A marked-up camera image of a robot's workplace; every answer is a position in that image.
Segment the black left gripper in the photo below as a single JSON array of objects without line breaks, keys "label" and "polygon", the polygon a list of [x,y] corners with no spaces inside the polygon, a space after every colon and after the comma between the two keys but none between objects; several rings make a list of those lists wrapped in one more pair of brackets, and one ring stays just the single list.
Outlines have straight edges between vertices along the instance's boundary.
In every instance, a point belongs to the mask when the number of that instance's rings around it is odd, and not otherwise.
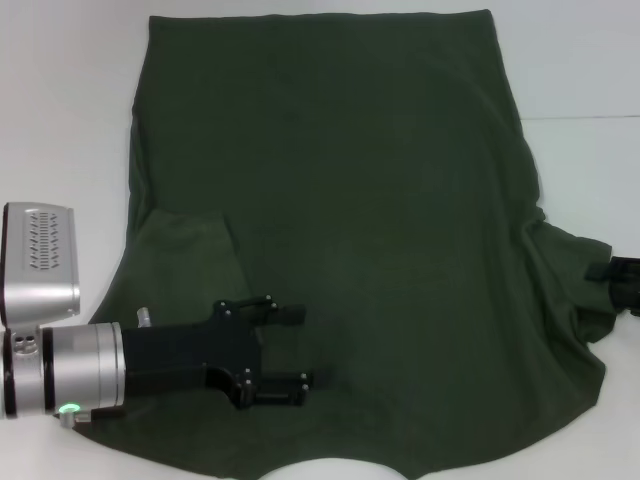
[{"label": "black left gripper", "polygon": [[265,295],[217,301],[211,316],[199,323],[125,329],[125,399],[212,389],[238,409],[302,406],[311,392],[330,384],[330,371],[261,376],[256,328],[299,326],[305,318],[304,305],[283,306]]}]

